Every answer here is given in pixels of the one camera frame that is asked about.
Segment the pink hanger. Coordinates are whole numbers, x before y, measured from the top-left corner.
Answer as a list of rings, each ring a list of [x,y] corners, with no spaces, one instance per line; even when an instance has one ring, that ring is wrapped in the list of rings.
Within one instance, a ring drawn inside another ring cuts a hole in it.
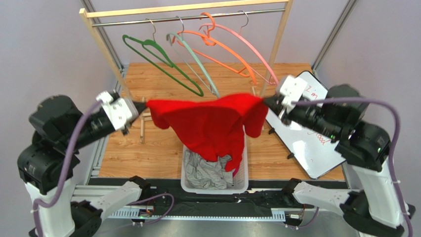
[[[231,33],[232,35],[234,35],[236,38],[238,38],[240,41],[242,41],[257,57],[258,57],[258,59],[263,63],[263,65],[266,67],[266,69],[267,69],[267,71],[268,71],[268,73],[269,73],[269,78],[265,78],[264,76],[262,76],[260,73],[258,73],[254,68],[252,68],[252,70],[253,70],[253,72],[255,73],[255,75],[258,75],[259,77],[261,77],[262,79],[264,79],[264,81],[265,82],[267,82],[269,85],[278,85],[278,83],[279,83],[279,81],[278,81],[278,79],[277,79],[277,77],[275,76],[275,74],[274,74],[274,72],[273,72],[273,70],[272,70],[272,68],[271,68],[271,66],[264,60],[264,58],[263,58],[263,56],[245,39],[245,38],[243,38],[242,36],[241,36],[241,32],[242,32],[242,28],[243,27],[245,27],[247,24],[248,24],[248,22],[249,22],[249,18],[248,18],[248,15],[247,15],[247,13],[246,12],[244,12],[244,11],[239,11],[239,13],[243,13],[243,14],[245,14],[246,15],[246,17],[247,17],[247,22],[246,22],[246,24],[245,25],[243,25],[241,28],[240,28],[240,33],[237,33],[237,32],[235,32],[235,31],[233,31],[232,29],[229,29],[229,28],[227,28],[227,27],[225,27],[225,26],[223,26],[223,25],[219,25],[219,24],[216,24],[216,27],[215,28],[220,28],[220,29],[223,29],[223,30],[225,30],[225,31],[227,31],[227,32],[229,32],[229,33]],[[211,28],[211,23],[205,23],[205,24],[202,24],[201,26],[200,26],[200,28],[199,28],[199,30],[202,28],[202,27],[204,27],[204,26],[206,26],[207,27],[207,30],[208,29],[210,29]]]

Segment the red t shirt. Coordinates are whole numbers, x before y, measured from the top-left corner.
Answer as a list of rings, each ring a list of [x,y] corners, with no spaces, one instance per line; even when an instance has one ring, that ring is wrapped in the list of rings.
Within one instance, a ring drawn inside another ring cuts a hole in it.
[[[248,93],[204,102],[151,99],[146,106],[156,127],[172,128],[189,150],[206,161],[229,155],[227,172],[243,159],[244,136],[261,135],[268,113],[263,98]]]

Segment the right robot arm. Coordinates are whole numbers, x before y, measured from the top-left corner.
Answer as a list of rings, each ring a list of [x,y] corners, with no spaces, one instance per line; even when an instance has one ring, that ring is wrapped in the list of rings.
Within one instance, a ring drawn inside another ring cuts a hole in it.
[[[327,137],[356,172],[362,189],[334,192],[296,181],[291,194],[298,202],[341,216],[355,230],[376,237],[413,236],[413,205],[402,196],[393,155],[401,121],[389,103],[369,99],[348,84],[331,87],[325,99],[307,100],[296,89],[278,91],[263,100],[285,125],[295,122]],[[370,104],[385,107],[395,120],[394,135],[363,120]]]

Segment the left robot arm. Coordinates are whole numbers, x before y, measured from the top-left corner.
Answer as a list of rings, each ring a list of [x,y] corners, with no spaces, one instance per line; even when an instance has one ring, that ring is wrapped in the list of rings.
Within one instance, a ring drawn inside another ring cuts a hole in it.
[[[116,131],[128,134],[146,109],[144,102],[100,93],[85,113],[66,95],[51,96],[38,105],[29,122],[32,143],[17,160],[20,178],[33,203],[31,237],[91,237],[102,222],[122,207],[148,199],[150,183],[133,176],[122,186],[94,200],[72,201],[74,168],[79,150]]]

